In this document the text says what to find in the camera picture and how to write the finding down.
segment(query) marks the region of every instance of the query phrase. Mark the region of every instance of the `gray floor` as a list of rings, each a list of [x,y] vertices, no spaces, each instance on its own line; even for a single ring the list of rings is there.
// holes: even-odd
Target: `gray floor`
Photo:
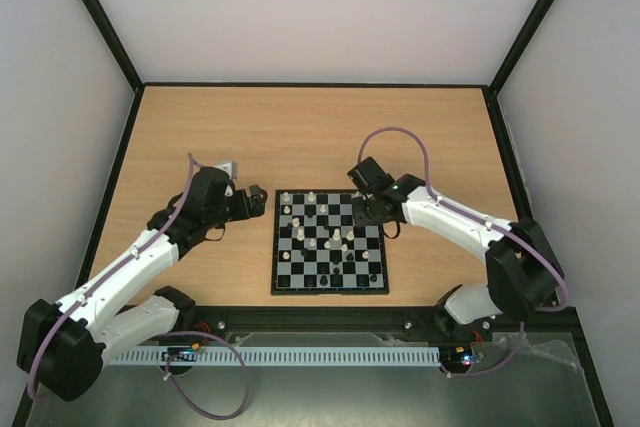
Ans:
[[[373,336],[263,336],[244,345],[375,345]],[[598,425],[570,337],[530,336],[503,370],[447,379],[436,369],[252,368],[253,401],[225,426],[429,427]],[[499,354],[500,342],[493,350]],[[243,395],[238,368],[194,368],[179,382],[201,407],[229,413]],[[80,399],[38,402],[30,426],[204,426],[156,367],[108,367]]]

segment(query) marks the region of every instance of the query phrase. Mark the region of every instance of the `wooden tabletop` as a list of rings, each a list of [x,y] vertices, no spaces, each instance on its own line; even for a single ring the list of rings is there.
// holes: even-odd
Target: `wooden tabletop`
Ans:
[[[387,241],[388,295],[272,296],[276,189],[353,188],[347,171],[365,136],[384,126],[413,130],[426,143],[432,181],[474,209],[515,219],[479,89],[148,87],[104,227],[92,276],[121,254],[154,212],[181,192],[187,152],[206,165],[234,159],[238,188],[259,184],[271,197],[263,217],[229,224],[136,295],[172,285],[199,305],[433,305],[459,283],[486,280],[484,266],[431,232],[405,226]],[[369,143],[396,178],[423,177],[418,147],[386,133]]]

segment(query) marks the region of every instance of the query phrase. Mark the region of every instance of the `gray wall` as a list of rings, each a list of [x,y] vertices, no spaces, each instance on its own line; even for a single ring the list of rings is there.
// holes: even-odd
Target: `gray wall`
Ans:
[[[74,284],[132,92],[80,0],[0,0],[0,424],[22,316]]]
[[[557,0],[500,99],[616,425],[638,425],[640,0]]]
[[[535,0],[102,0],[145,81],[474,82]]]

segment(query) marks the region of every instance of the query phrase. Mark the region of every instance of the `purple cable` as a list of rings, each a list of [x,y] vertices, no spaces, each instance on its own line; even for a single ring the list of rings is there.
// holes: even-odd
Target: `purple cable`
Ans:
[[[251,374],[249,373],[249,368],[247,367],[247,364],[245,364],[244,360],[242,359],[242,356],[226,340],[223,340],[220,337],[217,337],[213,334],[208,334],[205,332],[198,332],[198,331],[169,332],[167,334],[158,335],[158,337],[178,337],[178,336],[184,336],[184,335],[196,335],[199,337],[206,337],[208,339],[215,340],[219,344],[229,349],[231,353],[236,357],[236,359],[238,359],[238,362],[240,363],[240,367],[242,367],[242,372],[244,373],[244,377],[246,380],[246,388],[244,391],[244,398],[242,399],[242,403],[240,404],[240,407],[238,407],[234,412],[228,415],[212,414],[211,412],[207,412],[206,410],[198,407],[196,404],[193,403],[193,401],[189,397],[187,397],[187,394],[184,393],[184,391],[180,388],[176,380],[173,378],[173,376],[169,372],[169,367],[171,367],[171,361],[176,357],[175,355],[170,356],[167,359],[167,363],[164,366],[164,372],[167,375],[165,379],[168,379],[173,384],[173,386],[178,390],[178,393],[180,394],[180,397],[182,397],[182,400],[184,401],[184,403],[187,404],[189,407],[191,407],[193,410],[195,410],[198,414],[202,415],[203,417],[206,417],[207,419],[211,419],[211,420],[229,420],[229,419],[234,419],[238,417],[247,409],[247,406],[249,405],[249,401],[251,400],[251,391],[253,390],[252,383],[251,383]]]
[[[160,230],[158,230],[158,232],[156,232],[153,237],[151,237],[144,245],[142,245],[138,249],[139,254],[144,252],[151,245],[153,245],[153,243],[156,240],[158,240],[167,231],[169,227],[171,227],[171,224],[173,224],[175,219],[178,217],[178,214],[182,210],[182,207],[184,206],[184,203],[186,200],[186,192],[188,192],[189,189],[191,188],[191,181],[193,180],[194,166],[198,165],[191,154],[188,154],[188,157],[189,157],[189,173],[187,174],[187,182],[184,187],[184,190],[182,191],[183,194],[180,196],[180,199],[176,203],[174,213],[171,215],[171,217],[169,217],[169,220],[167,220],[167,222],[160,228]],[[89,288],[85,292],[84,294],[85,299],[88,299],[89,297],[91,297],[93,293],[98,288],[100,288],[101,285],[103,285],[116,272],[118,272],[125,265],[127,265],[127,263],[130,262],[133,258],[134,256],[132,254],[129,254],[126,257],[124,257],[120,262],[118,262],[107,274],[105,274],[98,281],[96,281],[96,283],[93,284],[93,286],[91,286],[91,288]],[[29,397],[31,397],[32,400],[37,400],[39,398],[44,397],[44,395],[38,395],[36,393],[36,376],[38,372],[38,367],[40,366],[40,362],[42,361],[42,357],[44,356],[44,353],[47,350],[47,347],[49,347],[49,344],[53,340],[53,337],[58,333],[58,330],[60,330],[60,327],[62,326],[62,324],[64,324],[64,322],[69,317],[71,317],[71,315],[76,310],[78,310],[81,305],[82,305],[82,302],[80,301],[74,302],[71,305],[71,307],[69,307],[69,309],[60,316],[60,318],[55,322],[55,324],[53,324],[53,327],[51,327],[51,330],[47,332],[47,335],[45,335],[44,340],[40,344],[40,347],[38,348],[38,351],[36,352],[36,355],[33,358],[33,363],[31,364],[31,369],[29,370],[29,381],[27,382],[27,392],[29,394]]]
[[[511,359],[515,357],[515,355],[520,350],[520,347],[522,347],[523,340],[524,340],[524,322],[520,322],[520,334],[518,335],[518,339],[516,340],[516,345],[513,346],[513,349],[511,349],[511,352],[509,352],[509,354],[507,354],[507,356],[504,359],[502,359],[493,367],[489,367],[488,369],[480,370],[478,372],[465,372],[464,374],[452,374],[445,368],[444,365],[440,365],[440,370],[445,374],[447,374],[448,376],[450,375],[451,377],[466,378],[466,377],[479,377],[480,375],[491,374],[493,372],[500,370],[509,362],[511,362]]]
[[[411,137],[413,140],[416,141],[416,143],[420,147],[420,150],[422,150],[422,155],[424,157],[424,180],[426,183],[425,187],[427,188],[427,192],[429,193],[429,196],[433,200],[438,202],[438,193],[433,189],[433,186],[431,185],[431,177],[429,175],[429,154],[427,153],[427,148],[425,147],[422,140],[420,140],[420,137],[418,137],[416,134],[414,134],[410,130],[403,129],[402,127],[384,127],[382,129],[378,129],[371,132],[364,139],[364,142],[362,142],[362,146],[360,147],[360,152],[358,152],[358,163],[360,163],[360,161],[362,160],[362,154],[364,153],[364,149],[369,143],[369,141],[376,135],[381,134],[383,132],[401,132],[403,134],[408,135],[409,137]],[[465,209],[461,209],[458,206],[450,204],[446,200],[440,200],[439,204],[449,209],[450,211],[455,212],[456,214],[459,214],[473,222],[476,222],[480,225],[485,225],[486,221],[482,217],[472,214],[471,212],[468,212]],[[537,310],[541,312],[559,312],[563,310],[567,306],[567,303],[569,301],[569,289],[567,288],[567,284],[565,283],[564,279],[560,276],[558,271],[556,271],[556,269],[553,268],[553,265],[551,265],[551,263],[547,259],[545,259],[542,255],[540,255],[540,253],[537,250],[535,250],[533,247],[531,247],[528,243],[526,243],[520,237],[515,235],[513,232],[508,231],[500,227],[499,225],[495,225],[495,224],[493,224],[491,228],[495,229],[497,232],[500,232],[502,235],[506,236],[507,238],[509,238],[516,244],[518,244],[520,247],[522,247],[522,249],[526,250],[529,254],[531,254],[531,256],[534,259],[540,262],[540,264],[542,264],[542,266],[549,271],[549,273],[553,276],[554,280],[560,287],[560,290],[562,291],[562,298],[560,299],[559,305],[555,307],[538,307]]]

